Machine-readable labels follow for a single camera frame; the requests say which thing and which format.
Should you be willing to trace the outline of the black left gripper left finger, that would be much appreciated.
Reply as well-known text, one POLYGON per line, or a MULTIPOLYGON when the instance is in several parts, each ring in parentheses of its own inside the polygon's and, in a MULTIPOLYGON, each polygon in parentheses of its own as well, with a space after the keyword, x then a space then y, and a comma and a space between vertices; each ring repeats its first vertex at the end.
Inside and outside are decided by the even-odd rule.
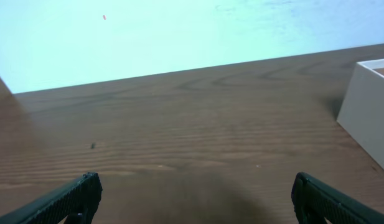
POLYGON ((98 210, 102 191, 99 175, 96 172, 87 172, 33 202, 1 216, 0 223, 91 224, 98 210))

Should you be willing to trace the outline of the white cardboard box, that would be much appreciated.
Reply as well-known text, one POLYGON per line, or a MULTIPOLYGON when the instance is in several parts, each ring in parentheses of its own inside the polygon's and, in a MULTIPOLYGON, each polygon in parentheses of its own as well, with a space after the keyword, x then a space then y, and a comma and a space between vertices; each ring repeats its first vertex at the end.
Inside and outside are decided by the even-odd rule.
POLYGON ((384 58, 356 63, 337 122, 384 170, 384 58))

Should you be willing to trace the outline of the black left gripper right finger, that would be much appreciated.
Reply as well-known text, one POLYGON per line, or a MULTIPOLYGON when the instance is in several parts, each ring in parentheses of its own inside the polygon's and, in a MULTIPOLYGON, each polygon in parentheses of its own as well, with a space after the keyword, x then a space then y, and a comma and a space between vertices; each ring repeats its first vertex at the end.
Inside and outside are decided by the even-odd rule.
POLYGON ((384 214, 305 172, 297 173, 291 199, 299 224, 384 224, 384 214))

